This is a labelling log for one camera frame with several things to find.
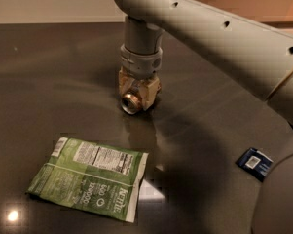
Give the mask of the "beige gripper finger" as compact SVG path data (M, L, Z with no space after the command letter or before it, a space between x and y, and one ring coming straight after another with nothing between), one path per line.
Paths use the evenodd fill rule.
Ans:
M121 96L124 96L126 94L137 94L137 87L136 82L137 80L132 77L128 71L121 67L119 71L119 94Z
M161 90L161 88L161 81L157 74L149 79L144 79L141 81L141 85L139 86L139 93L144 111L148 110L154 104L156 95Z

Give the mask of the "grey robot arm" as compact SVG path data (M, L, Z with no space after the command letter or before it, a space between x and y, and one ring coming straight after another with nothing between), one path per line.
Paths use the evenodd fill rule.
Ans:
M126 113L153 104L167 31L293 127L293 35L195 0L114 1L126 15L119 73ZM293 234L293 137L262 184L251 234Z

